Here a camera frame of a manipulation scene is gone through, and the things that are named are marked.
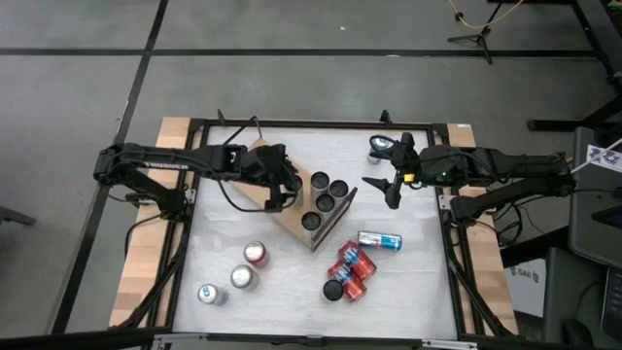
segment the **blue and silver can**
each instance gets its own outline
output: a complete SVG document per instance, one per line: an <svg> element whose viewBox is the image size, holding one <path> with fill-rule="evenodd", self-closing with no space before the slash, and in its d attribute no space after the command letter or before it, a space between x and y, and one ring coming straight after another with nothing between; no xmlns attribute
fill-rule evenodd
<svg viewBox="0 0 622 350"><path fill-rule="evenodd" d="M359 245L362 247L384 248L398 251L401 249L401 236L398 234L360 230Z"/></svg>

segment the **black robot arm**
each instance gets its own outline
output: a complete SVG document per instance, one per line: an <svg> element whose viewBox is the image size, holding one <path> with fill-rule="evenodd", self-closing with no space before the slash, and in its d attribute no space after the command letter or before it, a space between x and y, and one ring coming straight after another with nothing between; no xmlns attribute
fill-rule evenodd
<svg viewBox="0 0 622 350"><path fill-rule="evenodd" d="M248 151L246 146L203 146L187 151L136 144L114 145L99 154L93 177L101 185L125 185L136 193L132 198L153 200L166 220L185 219L186 195L171 190L140 172L139 168L186 170L216 181L236 181L270 189L263 211L283 210L288 198L281 193L295 188L297 170L287 159L285 146L260 146Z"/></svg>
<svg viewBox="0 0 622 350"><path fill-rule="evenodd" d="M393 143L388 150L374 149L370 155L390 160L396 169L396 177L392 183L386 179L363 179L385 194L385 201L392 209L399 208L399 191L403 184L413 189L425 186L459 189L463 186L485 187L496 182L506 184L510 179L524 179L477 197L452 198L452 216L456 221L476 218L487 209L536 194L568 195L575 186L564 153L551 156L507 156L488 148L438 145L427 147L417 154L414 139L408 132L402 133L399 141L372 136L372 148L374 138L383 138Z"/></svg>

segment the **red can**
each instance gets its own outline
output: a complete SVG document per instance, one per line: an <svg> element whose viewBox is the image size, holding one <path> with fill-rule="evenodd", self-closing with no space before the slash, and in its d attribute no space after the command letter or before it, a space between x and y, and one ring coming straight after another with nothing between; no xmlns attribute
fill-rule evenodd
<svg viewBox="0 0 622 350"><path fill-rule="evenodd" d="M336 262L329 268L328 277L334 278L343 285L343 294L350 301L357 301L367 291L363 282L352 273L352 269L345 262Z"/></svg>
<svg viewBox="0 0 622 350"><path fill-rule="evenodd" d="M359 245L353 241L348 241L339 249L339 258L352 266L354 274L362 281L376 272L376 265Z"/></svg>

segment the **black can top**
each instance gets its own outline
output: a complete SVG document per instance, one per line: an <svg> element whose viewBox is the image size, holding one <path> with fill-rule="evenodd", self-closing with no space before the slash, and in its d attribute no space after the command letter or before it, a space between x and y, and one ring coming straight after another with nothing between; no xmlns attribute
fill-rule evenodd
<svg viewBox="0 0 622 350"><path fill-rule="evenodd" d="M330 194L337 198L341 198L348 194L348 184L342 180L335 180L330 184L330 188L328 188Z"/></svg>
<svg viewBox="0 0 622 350"><path fill-rule="evenodd" d="M295 179L295 190L298 191L302 187L302 179L298 175L294 177Z"/></svg>
<svg viewBox="0 0 622 350"><path fill-rule="evenodd" d="M311 185L316 189L325 189L328 187L330 179L327 173L318 171L311 175Z"/></svg>
<svg viewBox="0 0 622 350"><path fill-rule="evenodd" d="M315 212L308 212L302 216L302 226L308 230L316 230L320 227L320 223L322 219L320 219L320 215Z"/></svg>
<svg viewBox="0 0 622 350"><path fill-rule="evenodd" d="M324 297L330 301L337 301L343 296L343 286L337 280L330 280L324 284Z"/></svg>
<svg viewBox="0 0 622 350"><path fill-rule="evenodd" d="M315 200L315 206L319 211L327 213L334 208L334 199L330 194L322 194Z"/></svg>

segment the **concrete floor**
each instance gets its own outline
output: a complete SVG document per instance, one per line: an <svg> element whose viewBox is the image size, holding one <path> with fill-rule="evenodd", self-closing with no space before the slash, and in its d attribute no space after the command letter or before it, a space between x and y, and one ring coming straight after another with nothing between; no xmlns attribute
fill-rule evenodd
<svg viewBox="0 0 622 350"><path fill-rule="evenodd" d="M600 4L585 2L620 67L619 37ZM142 49L157 5L5 0L0 47ZM485 1L459 5L472 23L494 9ZM456 50L468 48L446 38L468 33L444 1L178 0L168 6L156 47ZM489 45L589 49L570 8L545 5L519 8L493 27ZM0 57L0 205L39 219L33 228L0 227L0 337L46 331L95 188L97 151L115 135L138 61ZM571 134L533 133L526 120L580 119L612 95L594 59L497 58L489 66L459 57L154 57L127 141L151 145L162 117L215 118L217 108L230 118L349 121L376 121L388 109L395 121L471 123L480 146L548 154L569 152ZM568 220L565 199L528 207L543 230ZM108 203L69 331L107 327L134 216L131 206ZM526 225L525 238L536 234Z"/></svg>

